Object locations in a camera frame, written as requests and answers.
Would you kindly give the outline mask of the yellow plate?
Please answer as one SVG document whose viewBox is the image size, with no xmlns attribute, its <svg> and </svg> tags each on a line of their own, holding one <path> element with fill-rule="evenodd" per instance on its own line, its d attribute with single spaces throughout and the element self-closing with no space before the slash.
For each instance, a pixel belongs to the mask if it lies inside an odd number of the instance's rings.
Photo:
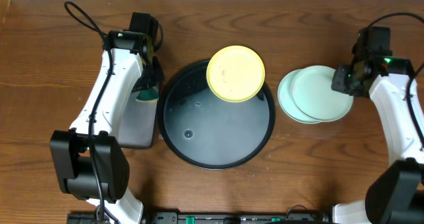
<svg viewBox="0 0 424 224">
<path fill-rule="evenodd" d="M 243 102 L 254 97 L 264 85 L 264 63 L 251 48 L 228 46 L 208 62 L 206 80 L 210 90 L 223 101 Z"/>
</svg>

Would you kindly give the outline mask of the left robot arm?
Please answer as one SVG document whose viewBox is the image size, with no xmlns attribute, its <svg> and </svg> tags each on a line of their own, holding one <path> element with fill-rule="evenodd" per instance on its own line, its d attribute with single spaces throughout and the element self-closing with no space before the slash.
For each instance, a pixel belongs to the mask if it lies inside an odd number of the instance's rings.
<svg viewBox="0 0 424 224">
<path fill-rule="evenodd" d="M 129 163 L 118 135 L 137 81 L 154 71 L 155 42 L 155 32 L 110 31 L 88 100 L 70 128 L 50 139 L 60 190 L 118 223 L 142 221 L 143 204 L 128 188 Z"/>
</svg>

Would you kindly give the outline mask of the mint green plate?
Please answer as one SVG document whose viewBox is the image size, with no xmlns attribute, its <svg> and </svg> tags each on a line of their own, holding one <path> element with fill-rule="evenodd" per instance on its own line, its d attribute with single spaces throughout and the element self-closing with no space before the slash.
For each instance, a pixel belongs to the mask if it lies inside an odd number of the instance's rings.
<svg viewBox="0 0 424 224">
<path fill-rule="evenodd" d="M 350 111 L 353 97 L 331 89 L 334 73 L 335 69 L 327 66 L 309 66 L 294 76 L 291 98 L 304 115 L 320 122 L 331 122 Z"/>
<path fill-rule="evenodd" d="M 310 99 L 301 98 L 301 101 L 294 101 L 292 99 L 291 86 L 295 76 L 301 71 L 301 69 L 294 70 L 288 73 L 280 82 L 278 86 L 278 102 L 283 112 L 291 119 L 305 124 L 317 124 L 322 123 L 322 119 L 317 119 L 316 116 L 312 115 L 314 108 L 313 103 Z"/>
</svg>

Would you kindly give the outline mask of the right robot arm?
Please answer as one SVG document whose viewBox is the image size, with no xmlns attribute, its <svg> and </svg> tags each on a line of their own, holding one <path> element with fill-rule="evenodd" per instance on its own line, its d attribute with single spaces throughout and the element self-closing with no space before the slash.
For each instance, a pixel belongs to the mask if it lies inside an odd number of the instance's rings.
<svg viewBox="0 0 424 224">
<path fill-rule="evenodd" d="M 388 148 L 388 169 L 362 201 L 336 204 L 334 223 L 422 223 L 423 111 L 417 72 L 405 58 L 354 57 L 334 74 L 331 88 L 368 97 L 377 108 Z"/>
</svg>

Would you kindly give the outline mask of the green yellow sponge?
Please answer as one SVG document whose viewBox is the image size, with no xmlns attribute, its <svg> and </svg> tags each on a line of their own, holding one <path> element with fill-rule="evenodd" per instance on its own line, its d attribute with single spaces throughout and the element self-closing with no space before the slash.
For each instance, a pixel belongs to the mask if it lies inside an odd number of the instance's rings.
<svg viewBox="0 0 424 224">
<path fill-rule="evenodd" d="M 153 102 L 157 102 L 158 99 L 159 99 L 159 94 L 154 87 L 140 90 L 138 95 L 136 96 L 136 100 L 138 102 L 153 103 Z"/>
</svg>

